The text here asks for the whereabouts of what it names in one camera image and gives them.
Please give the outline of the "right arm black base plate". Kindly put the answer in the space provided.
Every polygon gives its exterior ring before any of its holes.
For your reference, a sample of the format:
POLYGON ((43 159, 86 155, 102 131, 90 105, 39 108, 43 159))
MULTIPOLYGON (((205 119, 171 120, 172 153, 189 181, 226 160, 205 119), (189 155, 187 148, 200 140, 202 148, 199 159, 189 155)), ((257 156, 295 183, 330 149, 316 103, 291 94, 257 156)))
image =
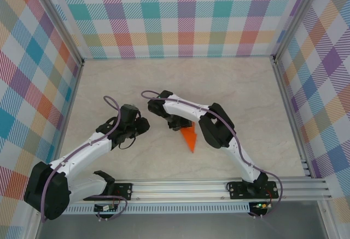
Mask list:
POLYGON ((258 188, 256 185, 241 182, 229 182, 226 185, 230 199, 277 199, 279 193, 277 184, 268 181, 266 185, 258 188))

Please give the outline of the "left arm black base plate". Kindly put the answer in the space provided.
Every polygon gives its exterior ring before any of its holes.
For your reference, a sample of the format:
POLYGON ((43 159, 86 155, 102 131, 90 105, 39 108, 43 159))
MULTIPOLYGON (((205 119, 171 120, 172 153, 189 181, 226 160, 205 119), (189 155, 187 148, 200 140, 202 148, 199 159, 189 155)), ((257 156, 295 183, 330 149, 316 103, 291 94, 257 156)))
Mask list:
POLYGON ((128 201, 131 200, 132 195, 132 183, 114 183, 113 185, 107 185, 107 188, 100 194, 102 198, 94 198, 93 196, 84 198, 84 201, 111 201, 115 200, 115 196, 121 196, 128 201))

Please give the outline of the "aluminium frame post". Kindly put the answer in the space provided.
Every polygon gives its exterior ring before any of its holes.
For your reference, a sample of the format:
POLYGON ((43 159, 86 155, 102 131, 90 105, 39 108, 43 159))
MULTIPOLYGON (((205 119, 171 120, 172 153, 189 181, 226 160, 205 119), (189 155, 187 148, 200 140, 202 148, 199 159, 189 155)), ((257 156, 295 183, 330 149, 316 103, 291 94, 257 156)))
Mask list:
POLYGON ((75 42, 71 37, 68 29, 66 29, 66 26, 64 25, 62 18, 54 6, 54 3, 51 0, 40 0, 40 2, 43 5, 53 25, 56 27, 62 40, 66 44, 68 50, 73 55, 73 58, 79 63, 79 66, 82 67, 84 65, 84 58, 76 47, 75 42))
POLYGON ((272 65, 278 64, 278 59, 287 49, 292 36, 295 34, 300 23, 308 12, 314 0, 289 0, 278 29, 273 39, 273 45, 269 52, 272 65))

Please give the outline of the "orange paper sheet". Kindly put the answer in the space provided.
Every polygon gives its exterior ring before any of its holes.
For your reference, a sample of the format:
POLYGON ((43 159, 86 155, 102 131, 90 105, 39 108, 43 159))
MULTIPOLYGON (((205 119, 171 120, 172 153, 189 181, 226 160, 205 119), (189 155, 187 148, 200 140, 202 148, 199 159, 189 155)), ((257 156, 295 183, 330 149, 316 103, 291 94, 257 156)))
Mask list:
POLYGON ((189 150, 194 153, 197 140, 197 134, 195 132, 195 123, 192 123, 190 127, 181 128, 180 132, 187 143, 189 150))

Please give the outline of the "grey metal sheet panel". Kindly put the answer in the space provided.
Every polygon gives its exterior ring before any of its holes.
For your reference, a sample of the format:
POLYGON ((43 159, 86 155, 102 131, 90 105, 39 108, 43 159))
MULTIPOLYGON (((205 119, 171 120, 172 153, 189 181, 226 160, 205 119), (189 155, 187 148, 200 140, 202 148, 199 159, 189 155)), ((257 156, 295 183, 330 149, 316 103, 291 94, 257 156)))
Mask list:
POLYGON ((66 215, 44 224, 36 239, 328 239, 318 219, 253 219, 235 214, 125 215, 98 222, 66 215))

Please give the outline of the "aluminium table side rail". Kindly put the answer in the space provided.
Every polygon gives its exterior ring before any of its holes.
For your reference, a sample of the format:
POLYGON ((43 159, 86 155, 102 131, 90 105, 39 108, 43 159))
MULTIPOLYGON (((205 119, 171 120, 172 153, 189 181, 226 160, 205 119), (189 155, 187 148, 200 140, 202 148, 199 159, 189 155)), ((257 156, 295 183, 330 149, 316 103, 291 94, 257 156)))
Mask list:
POLYGON ((301 131, 298 128, 298 122, 294 113, 294 108, 291 100, 288 96, 287 86, 283 80, 283 76, 281 70, 278 65, 278 61, 274 58, 274 56, 270 56, 272 70, 274 72, 277 85, 281 94, 281 98, 284 104, 284 108, 288 117, 289 125, 291 127, 291 131, 294 137, 294 141, 297 147, 297 150, 300 155, 300 160, 302 167, 304 169, 305 176, 310 178, 314 178, 314 170, 312 165, 310 164, 310 158, 308 157, 308 153, 306 151, 306 147, 304 144, 304 140, 302 138, 301 131))
POLYGON ((82 73, 83 73, 83 70, 84 70, 85 63, 86 63, 86 61, 85 61, 85 59, 83 59, 81 61, 81 63, 79 64, 77 78, 75 80, 74 88, 73 88, 73 91, 71 93, 69 106, 67 108, 67 113, 66 113, 66 116, 65 116, 65 118, 63 120, 63 124, 62 124, 62 127, 61 127, 60 138, 58 140, 57 147, 55 148, 54 153, 53 153, 53 155, 50 158, 50 161, 54 161, 54 160, 57 160, 57 159, 60 158, 60 155, 61 155, 61 152, 62 152, 62 147, 63 147, 65 136, 66 136, 66 132, 67 132, 67 129, 68 129, 69 120, 70 120, 70 117, 71 117, 71 114, 72 114, 74 101, 75 101, 75 98, 76 98, 76 95, 77 95, 77 91, 79 89, 79 83, 80 83, 80 80, 81 80, 81 76, 82 76, 82 73))

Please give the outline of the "aluminium mounting rail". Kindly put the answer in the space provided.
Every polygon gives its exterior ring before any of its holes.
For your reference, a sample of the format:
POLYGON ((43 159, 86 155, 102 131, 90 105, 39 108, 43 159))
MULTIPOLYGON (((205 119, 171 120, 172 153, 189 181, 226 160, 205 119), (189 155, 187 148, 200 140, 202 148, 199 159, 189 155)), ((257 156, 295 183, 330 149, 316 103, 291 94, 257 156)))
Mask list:
MULTIPOLYGON (((279 198, 277 199, 233 199, 248 202, 277 202, 287 201, 318 201, 332 198, 331 192, 323 179, 313 178, 283 178, 281 182, 271 180, 277 184, 279 198)), ((239 180, 134 180, 115 183, 132 183, 130 201, 145 202, 209 202, 230 199, 226 188, 229 182, 239 180)))

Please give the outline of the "black circuit board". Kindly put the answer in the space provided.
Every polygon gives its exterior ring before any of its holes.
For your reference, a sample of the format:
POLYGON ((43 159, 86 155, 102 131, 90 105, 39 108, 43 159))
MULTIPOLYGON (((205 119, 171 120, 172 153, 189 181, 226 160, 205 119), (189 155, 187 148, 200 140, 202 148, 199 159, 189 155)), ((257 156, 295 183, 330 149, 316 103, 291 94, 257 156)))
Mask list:
POLYGON ((113 204, 95 204, 94 212, 115 212, 118 209, 118 205, 113 204))

